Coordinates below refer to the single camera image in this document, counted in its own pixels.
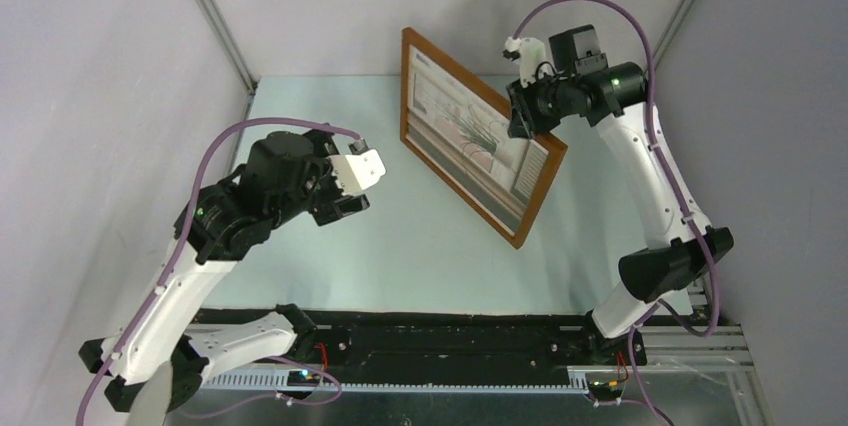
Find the window plant photo print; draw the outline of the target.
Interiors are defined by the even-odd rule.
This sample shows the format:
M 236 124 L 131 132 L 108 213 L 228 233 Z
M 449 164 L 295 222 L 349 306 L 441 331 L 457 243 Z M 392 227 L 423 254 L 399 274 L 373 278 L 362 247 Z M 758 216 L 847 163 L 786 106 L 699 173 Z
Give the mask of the window plant photo print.
M 462 195 L 514 237 L 549 152 L 535 140 L 512 139 L 494 105 L 414 46 L 408 50 L 407 138 Z

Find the wooden picture frame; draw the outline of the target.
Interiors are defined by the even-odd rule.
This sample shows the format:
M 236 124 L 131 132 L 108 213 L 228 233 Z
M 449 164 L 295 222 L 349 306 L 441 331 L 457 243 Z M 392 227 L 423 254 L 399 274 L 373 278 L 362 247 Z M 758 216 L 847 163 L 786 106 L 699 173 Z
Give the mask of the wooden picture frame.
M 411 27 L 402 31 L 400 140 L 513 248 L 531 231 L 566 144 L 509 137 L 510 102 Z

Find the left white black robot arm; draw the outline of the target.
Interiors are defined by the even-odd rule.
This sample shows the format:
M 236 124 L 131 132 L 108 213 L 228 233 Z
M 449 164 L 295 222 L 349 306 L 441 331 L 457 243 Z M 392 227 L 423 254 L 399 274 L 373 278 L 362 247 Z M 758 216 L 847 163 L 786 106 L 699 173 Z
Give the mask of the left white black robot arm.
M 366 210 L 366 192 L 385 172 L 380 154 L 361 139 L 342 153 L 328 131 L 278 131 L 256 141 L 230 175 L 201 188 L 177 217 L 169 258 L 138 313 L 122 332 L 80 348 L 85 366 L 108 378 L 111 407 L 129 412 L 164 365 L 172 370 L 172 411 L 210 379 L 247 363 L 314 359 L 316 325 L 293 304 L 213 333 L 191 334 L 188 327 L 253 247 L 304 213 L 325 226 Z

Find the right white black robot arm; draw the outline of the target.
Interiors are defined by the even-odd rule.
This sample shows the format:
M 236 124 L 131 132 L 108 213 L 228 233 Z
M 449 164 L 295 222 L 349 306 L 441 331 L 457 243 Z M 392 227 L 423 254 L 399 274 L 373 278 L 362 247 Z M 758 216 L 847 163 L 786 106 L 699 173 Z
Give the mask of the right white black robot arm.
M 585 119 L 618 161 L 635 201 L 645 246 L 619 260 L 619 284 L 590 312 L 581 338 L 585 357 L 606 364 L 620 353 L 621 336 L 707 273 L 734 239 L 728 228 L 711 224 L 690 194 L 648 98 L 647 73 L 634 62 L 609 64 L 593 26 L 554 35 L 547 44 L 509 37 L 503 55 L 519 67 L 507 87 L 509 137 L 533 139 L 565 117 Z

